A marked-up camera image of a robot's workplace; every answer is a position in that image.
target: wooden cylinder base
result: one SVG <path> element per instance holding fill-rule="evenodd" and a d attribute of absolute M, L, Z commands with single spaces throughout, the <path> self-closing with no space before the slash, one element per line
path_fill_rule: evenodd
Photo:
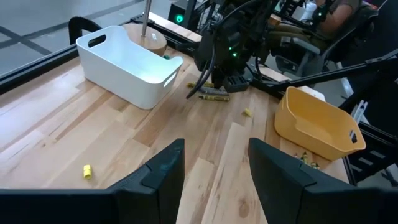
<path fill-rule="evenodd" d="M 123 27 L 127 30 L 131 41 L 163 57 L 167 46 L 167 41 L 163 34 L 148 26 L 145 37 L 142 37 L 142 24 L 130 23 L 124 24 Z"/>

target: white plastic bin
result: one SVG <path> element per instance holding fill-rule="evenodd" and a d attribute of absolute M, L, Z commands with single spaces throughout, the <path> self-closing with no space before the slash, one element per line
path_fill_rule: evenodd
<path fill-rule="evenodd" d="M 171 89 L 181 57 L 164 59 L 132 42 L 121 26 L 76 41 L 85 77 L 142 108 L 153 108 Z"/>

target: gray floor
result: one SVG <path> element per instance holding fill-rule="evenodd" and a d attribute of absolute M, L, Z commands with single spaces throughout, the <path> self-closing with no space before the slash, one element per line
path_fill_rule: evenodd
<path fill-rule="evenodd" d="M 67 22 L 73 16 L 85 16 L 100 26 L 120 24 L 144 10 L 144 0 L 16 0 L 3 1 L 0 7 L 0 31 L 6 29 L 8 35 L 31 42 L 45 52 L 56 52 L 69 45 Z M 169 0 L 152 0 L 151 11 L 167 18 Z M 0 32 L 0 77 L 26 63 L 44 56 L 26 44 L 14 41 Z M 277 70 L 274 58 L 267 65 Z M 325 94 L 327 102 L 340 105 L 345 96 L 340 80 L 315 85 L 315 89 Z M 359 185 L 389 187 L 381 174 L 377 174 Z"/>

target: green led light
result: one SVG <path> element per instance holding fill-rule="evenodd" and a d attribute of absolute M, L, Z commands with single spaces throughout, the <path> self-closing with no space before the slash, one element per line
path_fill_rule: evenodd
<path fill-rule="evenodd" d="M 181 23 L 184 20 L 184 16 L 181 14 L 177 14 L 175 15 L 174 19 L 177 23 Z"/>

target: wooden tabletop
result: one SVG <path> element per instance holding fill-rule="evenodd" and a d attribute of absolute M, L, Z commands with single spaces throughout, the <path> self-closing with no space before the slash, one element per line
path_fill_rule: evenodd
<path fill-rule="evenodd" d="M 155 14 L 150 18 L 192 40 L 200 36 Z M 79 58 L 0 96 L 0 187 L 106 188 L 177 138 L 185 138 L 185 185 L 177 223 L 265 223 L 248 161 L 249 137 L 294 155 L 305 149 L 274 130 L 278 100 L 249 88 L 231 101 L 185 96 L 199 76 L 184 63 L 171 92 L 152 110 L 139 109 L 85 80 Z M 277 80 L 285 76 L 263 69 Z M 315 90 L 303 88 L 321 99 Z M 245 108 L 253 117 L 242 115 Z M 321 170 L 348 181 L 342 160 L 308 152 Z M 93 178 L 83 178 L 90 164 Z"/>

